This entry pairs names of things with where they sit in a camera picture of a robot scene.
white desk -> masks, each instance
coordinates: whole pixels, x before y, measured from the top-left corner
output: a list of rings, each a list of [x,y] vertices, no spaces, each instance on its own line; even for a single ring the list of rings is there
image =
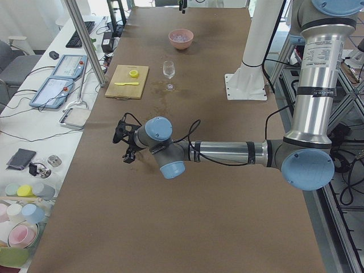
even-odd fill
[[[95,21],[94,30],[91,33],[91,38],[96,38],[97,41],[94,43],[96,47],[96,53],[99,59],[104,56],[104,53],[101,49],[102,42],[102,34],[97,35],[96,31],[100,27],[104,26],[106,23],[106,18],[103,19],[101,17],[94,16],[85,16],[84,21],[93,20]],[[56,51],[60,54],[60,57],[63,54],[78,54],[78,55],[86,55],[83,48],[66,48],[65,45],[68,42],[69,38],[74,33],[75,28],[71,20],[69,20],[65,26],[62,28],[58,36],[51,43],[49,48],[46,50],[42,58],[39,60],[37,65],[34,67],[46,67],[46,66],[55,66],[60,59],[53,60],[49,57],[50,51]],[[87,67],[87,72],[92,72],[92,67],[89,63]],[[25,82],[19,88],[19,90],[23,89],[35,89],[38,90],[44,80],[50,76],[52,73],[52,68],[50,69],[41,69],[27,77]],[[94,75],[94,73],[90,73],[86,75],[87,81],[85,82],[82,89],[82,99],[87,102],[89,109],[92,109],[95,99],[97,97],[97,91],[100,88],[98,85],[98,81]],[[78,80],[74,88],[80,86],[81,80]],[[37,109],[30,110],[13,117],[6,117],[9,115],[13,115],[15,113],[29,110],[32,107],[29,106],[29,101],[26,98],[31,99],[35,93],[24,91],[15,94],[15,96],[11,99],[8,106],[15,107],[19,104],[19,107],[16,109],[5,108],[2,114],[0,115],[0,130],[6,132],[11,135],[16,135],[21,138],[26,138],[29,140],[33,139],[42,139],[49,137],[55,134],[63,134],[71,129],[61,127],[58,124],[59,119],[62,117],[62,110],[67,106],[69,102],[72,102],[77,99],[77,92],[72,93],[67,102],[64,103],[59,109],[56,111],[44,110],[40,112]],[[0,196],[5,196],[5,187],[10,183],[17,183],[19,185],[29,184],[33,185],[36,182],[43,182],[44,184],[51,185],[59,190],[61,184],[66,176],[67,170],[71,164],[73,155],[77,148],[78,142],[82,136],[82,131],[72,132],[70,134],[56,136],[47,140],[41,140],[37,142],[28,142],[25,140],[20,140],[6,134],[0,133]],[[52,168],[53,174],[47,179],[41,179],[38,177],[33,177],[28,173],[28,168],[22,171],[16,170],[7,170],[6,163],[9,159],[17,152],[19,148],[28,149],[36,151],[35,159],[43,159],[47,160],[50,155],[57,155],[62,160],[62,165],[57,168]],[[0,239],[7,241],[7,235],[9,234],[10,229],[14,226],[14,224],[5,222],[0,223]],[[21,272],[27,271],[26,264]]]

wooden cutting board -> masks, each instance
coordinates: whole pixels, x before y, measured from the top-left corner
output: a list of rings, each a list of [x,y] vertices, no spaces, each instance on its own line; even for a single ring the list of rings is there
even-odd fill
[[[137,70],[139,76],[132,78],[129,75],[131,70]],[[147,80],[149,67],[142,65],[124,65],[119,64],[116,67],[114,75],[111,79],[108,89],[106,90],[105,97],[107,98],[136,98],[142,97],[144,85]],[[115,85],[115,82],[138,82],[139,85]]]

keyboard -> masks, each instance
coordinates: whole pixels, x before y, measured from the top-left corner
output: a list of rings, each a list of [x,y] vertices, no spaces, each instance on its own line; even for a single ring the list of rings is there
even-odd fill
[[[90,34],[93,27],[95,26],[95,22],[94,21],[87,21],[87,22],[85,22],[85,25],[86,25],[88,33]],[[81,39],[80,39],[77,31],[75,31],[73,33],[72,37],[70,38],[70,40],[66,44],[66,47],[71,47],[71,48],[82,47],[82,42],[81,42]]]

blue joint cap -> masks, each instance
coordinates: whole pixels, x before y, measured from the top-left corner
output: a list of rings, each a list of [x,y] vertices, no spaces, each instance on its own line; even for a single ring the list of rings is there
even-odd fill
[[[290,154],[283,161],[281,171],[292,186],[314,191],[331,181],[335,166],[326,152],[310,148]]]
[[[185,171],[183,161],[175,161],[161,166],[160,171],[162,172],[164,178],[172,179],[181,175]]]
[[[165,141],[172,135],[172,124],[164,117],[155,117],[145,125],[147,135],[157,141]]]
[[[311,0],[319,12],[334,17],[350,16],[364,7],[363,0]]]
[[[296,46],[304,46],[306,41],[305,39],[300,35],[289,35],[289,42],[291,44],[294,44]]]

computer mouse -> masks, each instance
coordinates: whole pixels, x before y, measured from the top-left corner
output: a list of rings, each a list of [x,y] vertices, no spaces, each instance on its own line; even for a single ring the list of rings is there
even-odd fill
[[[51,52],[49,53],[49,56],[50,56],[52,59],[54,59],[54,60],[57,60],[57,59],[59,58],[59,54],[58,54],[57,52],[55,52],[55,51],[51,51]]]

